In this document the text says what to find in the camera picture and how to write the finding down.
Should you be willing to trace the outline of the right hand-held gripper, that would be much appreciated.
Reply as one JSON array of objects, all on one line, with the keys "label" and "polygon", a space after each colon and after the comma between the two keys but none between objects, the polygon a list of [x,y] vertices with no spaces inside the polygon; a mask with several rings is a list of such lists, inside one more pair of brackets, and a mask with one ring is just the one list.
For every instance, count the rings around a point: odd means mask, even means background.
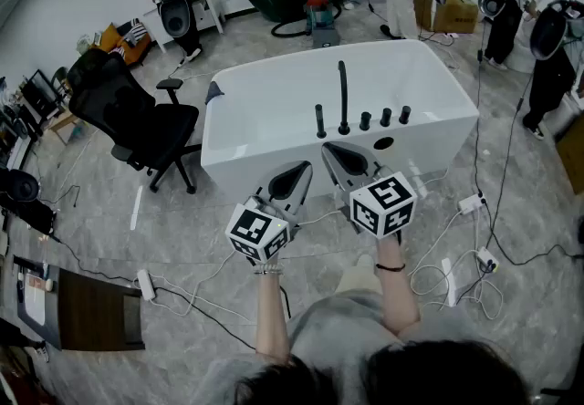
[{"label": "right hand-held gripper", "polygon": [[[360,176],[373,176],[381,164],[368,149],[346,141],[328,141],[322,160],[335,185],[358,188]],[[349,220],[378,240],[412,222],[418,195],[402,172],[378,178],[349,193]]]}]

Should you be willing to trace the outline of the person's right forearm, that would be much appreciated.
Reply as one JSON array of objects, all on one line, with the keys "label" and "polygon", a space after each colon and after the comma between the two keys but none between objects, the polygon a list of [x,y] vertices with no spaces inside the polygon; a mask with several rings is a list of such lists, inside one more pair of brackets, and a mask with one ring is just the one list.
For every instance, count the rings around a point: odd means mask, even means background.
[{"label": "person's right forearm", "polygon": [[[396,236],[390,235],[379,240],[376,247],[377,263],[386,266],[405,264],[401,245]],[[399,273],[377,269],[377,274],[382,287],[383,325],[394,336],[404,339],[421,321],[420,309],[410,280],[405,269]]]}]

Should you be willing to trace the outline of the person's left forearm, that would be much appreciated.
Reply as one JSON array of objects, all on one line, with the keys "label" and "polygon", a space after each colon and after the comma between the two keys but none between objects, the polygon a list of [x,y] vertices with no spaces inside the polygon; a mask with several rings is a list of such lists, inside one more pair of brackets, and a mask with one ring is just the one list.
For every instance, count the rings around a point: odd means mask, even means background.
[{"label": "person's left forearm", "polygon": [[254,268],[258,283],[255,352],[276,364],[286,364],[290,357],[287,323],[280,290],[282,266],[274,256]]}]

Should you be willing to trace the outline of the white bathtub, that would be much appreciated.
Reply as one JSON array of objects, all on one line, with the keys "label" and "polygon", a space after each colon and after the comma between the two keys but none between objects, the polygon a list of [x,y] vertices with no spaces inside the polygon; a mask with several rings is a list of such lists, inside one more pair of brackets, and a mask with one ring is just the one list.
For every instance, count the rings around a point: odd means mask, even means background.
[{"label": "white bathtub", "polygon": [[[339,134],[338,63],[346,65],[350,133]],[[201,164],[217,186],[241,202],[279,165],[309,161],[310,196],[330,194],[315,106],[323,107],[327,141],[370,150],[408,177],[446,169],[478,118],[442,60],[416,40],[373,41],[310,49],[228,68],[213,77],[224,92],[206,107]],[[409,123],[399,117],[410,106]],[[391,124],[380,124],[390,108]],[[370,129],[360,130],[363,111]]]}]

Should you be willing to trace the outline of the dark blue cloth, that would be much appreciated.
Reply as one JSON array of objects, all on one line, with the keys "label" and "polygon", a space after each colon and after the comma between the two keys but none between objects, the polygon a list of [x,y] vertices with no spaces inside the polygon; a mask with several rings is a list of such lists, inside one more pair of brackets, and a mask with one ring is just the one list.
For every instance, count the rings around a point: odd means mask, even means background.
[{"label": "dark blue cloth", "polygon": [[224,92],[215,81],[212,81],[209,85],[204,104],[208,105],[209,102],[212,101],[214,98],[221,96],[224,96]]}]

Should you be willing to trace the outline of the person's beige trousers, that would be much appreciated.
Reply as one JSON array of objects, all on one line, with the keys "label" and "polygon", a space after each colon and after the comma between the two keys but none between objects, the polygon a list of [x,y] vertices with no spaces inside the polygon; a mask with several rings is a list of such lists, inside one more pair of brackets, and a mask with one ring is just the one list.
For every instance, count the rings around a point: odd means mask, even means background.
[{"label": "person's beige trousers", "polygon": [[369,254],[362,254],[354,266],[343,272],[336,294],[365,290],[382,295],[381,281],[375,273],[375,263]]}]

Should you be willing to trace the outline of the grey box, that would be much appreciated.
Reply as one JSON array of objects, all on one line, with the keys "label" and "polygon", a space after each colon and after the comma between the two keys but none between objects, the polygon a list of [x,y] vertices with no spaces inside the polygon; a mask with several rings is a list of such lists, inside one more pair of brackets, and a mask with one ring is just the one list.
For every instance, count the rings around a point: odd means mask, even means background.
[{"label": "grey box", "polygon": [[334,27],[316,27],[311,32],[313,47],[334,47],[340,43],[338,31]]}]

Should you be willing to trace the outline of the white power strip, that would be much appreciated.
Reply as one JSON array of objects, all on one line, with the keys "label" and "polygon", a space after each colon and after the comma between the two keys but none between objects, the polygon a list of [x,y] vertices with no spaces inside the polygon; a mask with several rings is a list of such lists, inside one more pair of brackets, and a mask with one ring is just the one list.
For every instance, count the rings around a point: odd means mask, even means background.
[{"label": "white power strip", "polygon": [[479,210],[485,204],[487,204],[487,200],[484,195],[479,192],[459,201],[457,209],[461,215],[466,215]]},{"label": "white power strip", "polygon": [[150,274],[146,269],[140,269],[137,272],[137,283],[141,291],[142,297],[150,302],[156,297],[154,287],[151,282]]}]

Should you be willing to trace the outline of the red and green vacuum cleaner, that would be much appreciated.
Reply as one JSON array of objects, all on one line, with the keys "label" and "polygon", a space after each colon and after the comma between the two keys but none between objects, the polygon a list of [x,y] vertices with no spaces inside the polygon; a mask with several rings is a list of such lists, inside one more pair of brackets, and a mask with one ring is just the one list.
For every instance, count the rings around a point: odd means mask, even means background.
[{"label": "red and green vacuum cleaner", "polygon": [[304,5],[307,16],[306,31],[331,29],[334,26],[333,4],[329,0],[307,0]]}]

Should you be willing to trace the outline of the person's grey shirt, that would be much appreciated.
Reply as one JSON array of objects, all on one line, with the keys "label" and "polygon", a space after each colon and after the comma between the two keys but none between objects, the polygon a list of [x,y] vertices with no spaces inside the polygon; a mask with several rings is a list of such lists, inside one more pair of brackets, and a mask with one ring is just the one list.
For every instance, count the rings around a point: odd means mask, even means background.
[{"label": "person's grey shirt", "polygon": [[287,332],[287,363],[218,359],[193,405],[530,405],[521,376],[458,309],[394,335],[381,296],[350,290],[298,314]]}]

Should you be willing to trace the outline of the black office chair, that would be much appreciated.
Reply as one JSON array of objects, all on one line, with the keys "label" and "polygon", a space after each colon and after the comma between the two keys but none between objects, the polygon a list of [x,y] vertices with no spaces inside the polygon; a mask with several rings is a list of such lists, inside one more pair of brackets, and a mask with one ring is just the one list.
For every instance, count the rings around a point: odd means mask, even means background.
[{"label": "black office chair", "polygon": [[157,84],[170,102],[158,103],[131,74],[121,55],[91,48],[67,74],[72,89],[71,113],[108,135],[111,155],[136,171],[146,169],[154,178],[152,192],[171,165],[175,165],[189,194],[196,184],[188,177],[182,157],[202,149],[190,144],[200,111],[182,104],[176,91],[183,81],[166,78]]}]

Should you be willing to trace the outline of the brown cardboard box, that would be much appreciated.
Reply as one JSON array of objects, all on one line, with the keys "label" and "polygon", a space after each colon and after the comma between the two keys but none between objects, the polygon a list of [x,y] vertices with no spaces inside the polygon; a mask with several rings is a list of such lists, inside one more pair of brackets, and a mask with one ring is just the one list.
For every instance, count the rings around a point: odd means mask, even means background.
[{"label": "brown cardboard box", "polygon": [[584,193],[584,113],[563,126],[555,142],[574,194]]}]

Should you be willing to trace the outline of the dark wooden table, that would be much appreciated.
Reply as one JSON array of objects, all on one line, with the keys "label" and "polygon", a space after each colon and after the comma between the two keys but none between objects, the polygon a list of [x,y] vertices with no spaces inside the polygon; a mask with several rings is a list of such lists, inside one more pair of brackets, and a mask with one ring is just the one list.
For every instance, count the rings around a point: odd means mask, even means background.
[{"label": "dark wooden table", "polygon": [[[54,348],[93,352],[145,349],[139,290],[15,255],[12,262],[17,267],[17,315]],[[44,326],[34,322],[25,311],[27,273],[46,280]]]}]

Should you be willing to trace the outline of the black shelf rack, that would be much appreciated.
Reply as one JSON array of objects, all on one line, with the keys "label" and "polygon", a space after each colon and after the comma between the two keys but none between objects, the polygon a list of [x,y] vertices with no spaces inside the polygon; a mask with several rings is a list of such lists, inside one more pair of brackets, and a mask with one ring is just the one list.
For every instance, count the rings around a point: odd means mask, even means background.
[{"label": "black shelf rack", "polygon": [[0,77],[0,166],[21,167],[30,147],[42,139],[43,126],[64,111],[64,98],[40,70],[16,89]]}]

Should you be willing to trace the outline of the white tray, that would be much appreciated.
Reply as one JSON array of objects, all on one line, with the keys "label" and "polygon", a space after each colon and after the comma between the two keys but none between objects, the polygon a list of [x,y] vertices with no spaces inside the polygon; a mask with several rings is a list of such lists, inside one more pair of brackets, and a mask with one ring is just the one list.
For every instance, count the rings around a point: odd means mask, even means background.
[{"label": "white tray", "polygon": [[46,322],[46,294],[46,280],[27,273],[24,278],[25,311],[40,326]]}]

